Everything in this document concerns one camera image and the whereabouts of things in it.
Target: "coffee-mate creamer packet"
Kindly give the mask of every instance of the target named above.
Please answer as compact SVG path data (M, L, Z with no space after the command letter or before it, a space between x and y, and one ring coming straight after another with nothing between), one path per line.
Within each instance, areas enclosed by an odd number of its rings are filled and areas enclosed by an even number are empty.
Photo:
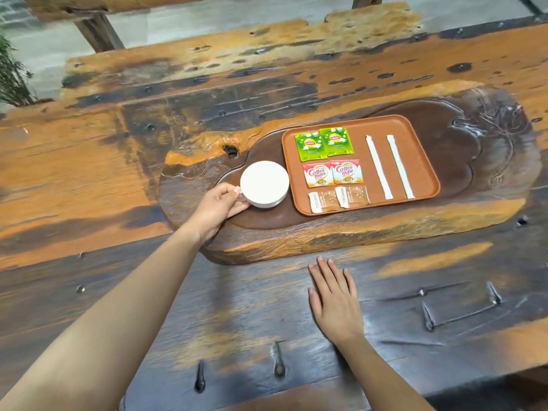
M362 167L359 160L334 160L331 162L336 185L363 185Z
M333 173L330 162L303 164L308 187L333 186Z

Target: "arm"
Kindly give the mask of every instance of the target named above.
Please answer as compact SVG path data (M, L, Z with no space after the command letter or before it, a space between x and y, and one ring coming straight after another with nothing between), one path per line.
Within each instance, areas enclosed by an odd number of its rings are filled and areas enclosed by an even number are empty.
M228 184L207 192L187 223L51 343L0 401L0 411L113 411L201 244L247 207L238 194Z
M332 260L325 262L321 257L318 266L319 269L309 265L319 291L318 295L316 290L309 290L314 318L346 359L371 408L374 411L434 411L367 342L356 284L350 272L341 271Z

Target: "finger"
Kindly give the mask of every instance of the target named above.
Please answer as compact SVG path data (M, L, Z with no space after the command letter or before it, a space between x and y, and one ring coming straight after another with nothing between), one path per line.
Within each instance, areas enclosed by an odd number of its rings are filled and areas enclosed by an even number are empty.
M318 287L319 293L325 299L328 294L331 294L331 291L329 291L329 287L327 286L322 273L318 271L318 268L314 264L309 264L309 271L314 279L314 283L316 283L316 287Z
M235 202L234 205L230 208L227 218L237 215L243 210L249 207L249 202Z
M312 313L316 321L322 317L322 302L319 300L319 295L313 288L309 288L309 300Z
M230 208L233 207L236 203L236 199L238 199L241 191L242 190L240 189L240 186L236 186L221 196L221 202L223 202L223 204L225 205L227 213L229 212Z
M358 290L356 288L356 283L354 283L354 279L352 277L352 274L348 271L348 269L343 269L342 272L343 272L343 274L346 278L346 282L348 283L348 290L350 292L350 295L357 300L358 299Z
M346 284L346 279L343 276L342 271L335 265L335 262L333 262L332 259L327 260L327 265L333 271L333 275L335 276L335 279L337 280L337 283L339 284L339 288L344 294L348 294L348 284Z
M329 290L331 290L332 293L340 291L339 283L337 283L337 279L333 275L333 271L331 271L331 268L329 268L325 260L320 256L318 257L318 265L319 268L322 270L323 277L325 278L325 282L329 286Z
M211 189L211 193L215 194L217 198L221 199L223 196L229 192L232 192L237 186L233 186L230 183L219 183L217 186L215 186L213 189Z

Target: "white mug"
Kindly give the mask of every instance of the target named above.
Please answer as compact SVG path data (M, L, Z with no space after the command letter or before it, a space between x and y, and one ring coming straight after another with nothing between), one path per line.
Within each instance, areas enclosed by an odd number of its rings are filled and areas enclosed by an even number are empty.
M289 175L278 163L268 160L247 167L240 178L242 198L256 207L267 209L281 203L289 190Z

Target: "wooden beam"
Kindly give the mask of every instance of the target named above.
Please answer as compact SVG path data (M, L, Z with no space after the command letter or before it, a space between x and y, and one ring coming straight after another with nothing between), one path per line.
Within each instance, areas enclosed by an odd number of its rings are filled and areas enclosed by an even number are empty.
M381 4L382 0L354 0L352 2L352 9L360 9L367 7L368 5Z
M74 24L95 52L124 49L105 13L93 13L90 18L75 21Z
M42 21L78 20L86 13L119 13L200 0L24 0Z

